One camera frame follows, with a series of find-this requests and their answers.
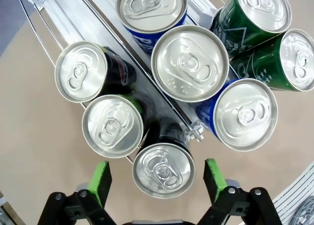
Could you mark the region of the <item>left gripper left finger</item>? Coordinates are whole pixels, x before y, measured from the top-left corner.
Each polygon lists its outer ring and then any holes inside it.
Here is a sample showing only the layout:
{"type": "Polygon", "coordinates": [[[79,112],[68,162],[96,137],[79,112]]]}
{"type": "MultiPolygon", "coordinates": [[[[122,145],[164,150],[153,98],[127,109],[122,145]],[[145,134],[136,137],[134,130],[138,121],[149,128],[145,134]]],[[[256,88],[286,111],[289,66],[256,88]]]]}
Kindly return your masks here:
{"type": "Polygon", "coordinates": [[[70,196],[62,192],[49,195],[37,225],[75,225],[86,219],[90,225],[115,225],[105,211],[112,182],[108,161],[100,162],[86,189],[70,196]]]}

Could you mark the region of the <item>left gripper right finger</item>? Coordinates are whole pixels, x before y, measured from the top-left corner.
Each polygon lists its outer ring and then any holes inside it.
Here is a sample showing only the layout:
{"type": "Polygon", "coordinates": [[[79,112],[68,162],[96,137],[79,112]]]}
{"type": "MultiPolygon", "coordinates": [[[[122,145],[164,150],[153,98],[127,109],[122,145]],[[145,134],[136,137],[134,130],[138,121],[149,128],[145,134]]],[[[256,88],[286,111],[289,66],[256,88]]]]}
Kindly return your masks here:
{"type": "Polygon", "coordinates": [[[225,225],[231,216],[241,217],[245,225],[280,225],[280,218],[268,191],[263,187],[249,192],[227,185],[215,159],[206,159],[203,180],[211,207],[198,225],[225,225]]]}

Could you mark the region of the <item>black energy drink can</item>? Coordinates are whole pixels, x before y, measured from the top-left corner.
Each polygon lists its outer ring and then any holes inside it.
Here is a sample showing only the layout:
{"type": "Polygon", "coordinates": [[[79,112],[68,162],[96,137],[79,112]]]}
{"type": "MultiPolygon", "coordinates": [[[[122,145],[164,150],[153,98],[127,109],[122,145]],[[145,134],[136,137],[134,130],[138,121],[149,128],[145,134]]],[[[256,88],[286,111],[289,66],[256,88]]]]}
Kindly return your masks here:
{"type": "Polygon", "coordinates": [[[60,94],[70,102],[85,103],[106,94],[129,94],[136,69],[108,46],[79,41],[57,59],[54,78],[60,94]]]}
{"type": "Polygon", "coordinates": [[[140,146],[155,117],[155,104],[143,93],[107,94],[93,100],[84,111],[82,132],[99,155],[124,158],[140,146]]]}
{"type": "Polygon", "coordinates": [[[195,163],[180,124],[154,121],[132,165],[136,186],[151,197],[170,199],[186,192],[195,178],[195,163]]]}

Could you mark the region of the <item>blue Pocari Sweat can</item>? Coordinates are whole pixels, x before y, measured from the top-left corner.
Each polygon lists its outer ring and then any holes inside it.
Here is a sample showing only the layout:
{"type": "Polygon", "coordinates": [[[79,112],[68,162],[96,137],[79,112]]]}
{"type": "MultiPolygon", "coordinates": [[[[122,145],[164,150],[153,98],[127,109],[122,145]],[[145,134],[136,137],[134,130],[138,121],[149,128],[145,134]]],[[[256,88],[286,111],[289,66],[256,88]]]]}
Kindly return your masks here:
{"type": "Polygon", "coordinates": [[[184,24],[187,0],[116,0],[117,15],[147,54],[151,54],[160,37],[184,24]]]}
{"type": "Polygon", "coordinates": [[[229,75],[229,56],[210,30],[183,25],[167,31],[151,55],[155,82],[169,97],[197,103],[216,95],[229,75]]]}
{"type": "Polygon", "coordinates": [[[278,105],[274,93],[256,79],[234,79],[195,108],[198,118],[228,148],[255,150],[272,136],[278,105]]]}

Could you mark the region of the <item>clear white can dispenser rack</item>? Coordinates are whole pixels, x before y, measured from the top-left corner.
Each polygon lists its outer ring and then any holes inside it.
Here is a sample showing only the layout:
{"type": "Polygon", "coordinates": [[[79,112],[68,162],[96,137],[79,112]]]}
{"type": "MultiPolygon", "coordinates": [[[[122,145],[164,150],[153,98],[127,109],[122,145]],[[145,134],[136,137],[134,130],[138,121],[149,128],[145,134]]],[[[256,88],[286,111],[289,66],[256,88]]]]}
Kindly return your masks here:
{"type": "Polygon", "coordinates": [[[31,4],[58,47],[63,50],[77,41],[89,40],[109,46],[137,71],[137,88],[149,95],[158,114],[177,120],[189,140],[203,141],[205,126],[192,107],[162,93],[153,79],[151,58],[124,28],[115,10],[116,0],[19,0],[31,4]]]}

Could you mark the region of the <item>green Chilsung cider can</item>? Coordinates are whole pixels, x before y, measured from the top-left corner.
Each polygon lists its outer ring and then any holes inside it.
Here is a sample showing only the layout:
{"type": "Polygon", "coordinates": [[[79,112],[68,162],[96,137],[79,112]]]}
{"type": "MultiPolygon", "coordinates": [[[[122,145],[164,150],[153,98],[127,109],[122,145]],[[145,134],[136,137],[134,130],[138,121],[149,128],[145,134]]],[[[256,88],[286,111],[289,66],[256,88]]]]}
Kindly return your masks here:
{"type": "Polygon", "coordinates": [[[314,39],[290,29],[235,56],[231,67],[240,78],[254,78],[276,90],[314,89],[314,39]]]}
{"type": "Polygon", "coordinates": [[[286,31],[291,21],[288,0],[228,0],[210,30],[235,57],[286,31]]]}

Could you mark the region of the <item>white slatted robot base plate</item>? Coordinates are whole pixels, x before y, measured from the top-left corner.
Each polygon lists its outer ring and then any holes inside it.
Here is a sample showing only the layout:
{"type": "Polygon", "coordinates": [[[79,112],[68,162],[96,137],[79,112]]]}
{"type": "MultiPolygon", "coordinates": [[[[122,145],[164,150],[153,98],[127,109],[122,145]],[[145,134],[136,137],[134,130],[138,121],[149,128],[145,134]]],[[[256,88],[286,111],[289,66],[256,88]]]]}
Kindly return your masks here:
{"type": "Polygon", "coordinates": [[[286,189],[273,199],[283,225],[288,225],[297,207],[309,196],[314,196],[314,162],[286,189]]]}

